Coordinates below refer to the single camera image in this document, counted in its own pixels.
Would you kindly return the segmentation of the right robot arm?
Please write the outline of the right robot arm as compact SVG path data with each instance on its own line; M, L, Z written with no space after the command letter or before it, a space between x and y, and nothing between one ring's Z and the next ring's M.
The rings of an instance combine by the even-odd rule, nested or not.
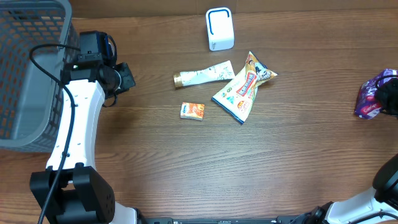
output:
M397 116L397 75L385 75L375 82L375 97L381 112ZM397 156L377 172L373 186L342 202L328 202L300 216L302 223L380 223L397 219Z

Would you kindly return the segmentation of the small orange tissue pack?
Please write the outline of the small orange tissue pack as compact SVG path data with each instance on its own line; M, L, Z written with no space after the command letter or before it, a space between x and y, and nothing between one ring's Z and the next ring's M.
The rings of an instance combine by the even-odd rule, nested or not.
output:
M204 104L183 102L180 110L180 117L183 119L202 121L204 117L204 110Z

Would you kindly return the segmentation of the red purple pantyliner pack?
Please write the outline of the red purple pantyliner pack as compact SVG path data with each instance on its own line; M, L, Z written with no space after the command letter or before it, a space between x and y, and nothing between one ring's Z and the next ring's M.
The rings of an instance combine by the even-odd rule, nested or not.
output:
M375 98L376 87L375 83L378 78L386 75L397 75L397 70L385 69L376 77L363 83L359 89L358 97L356 100L356 106L354 109L354 114L363 119L373 119L378 114L380 114L381 104ZM388 82L390 78L382 80L379 85L383 85Z

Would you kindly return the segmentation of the colourful snack bag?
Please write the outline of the colourful snack bag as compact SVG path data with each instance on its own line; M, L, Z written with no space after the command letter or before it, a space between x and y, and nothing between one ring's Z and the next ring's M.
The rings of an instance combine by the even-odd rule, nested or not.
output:
M251 51L243 69L211 100L228 112L238 123L247 120L260 85L278 76L269 70Z

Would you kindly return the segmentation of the white Pantene tube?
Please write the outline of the white Pantene tube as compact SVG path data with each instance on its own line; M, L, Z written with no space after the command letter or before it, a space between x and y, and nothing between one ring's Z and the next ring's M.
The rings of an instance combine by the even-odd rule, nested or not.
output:
M182 88L220 80L231 80L234 77L231 61L228 60L203 70L175 73L174 86Z

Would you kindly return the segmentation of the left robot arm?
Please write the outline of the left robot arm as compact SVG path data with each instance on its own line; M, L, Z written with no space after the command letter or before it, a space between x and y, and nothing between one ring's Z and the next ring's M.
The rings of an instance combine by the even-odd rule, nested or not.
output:
M55 82L63 109L57 140L46 169L30 177L41 207L39 223L138 223L134 208L117 203L112 187L97 172L95 141L105 100L135 86L127 63L117 62L114 39L105 32L80 34L78 53Z

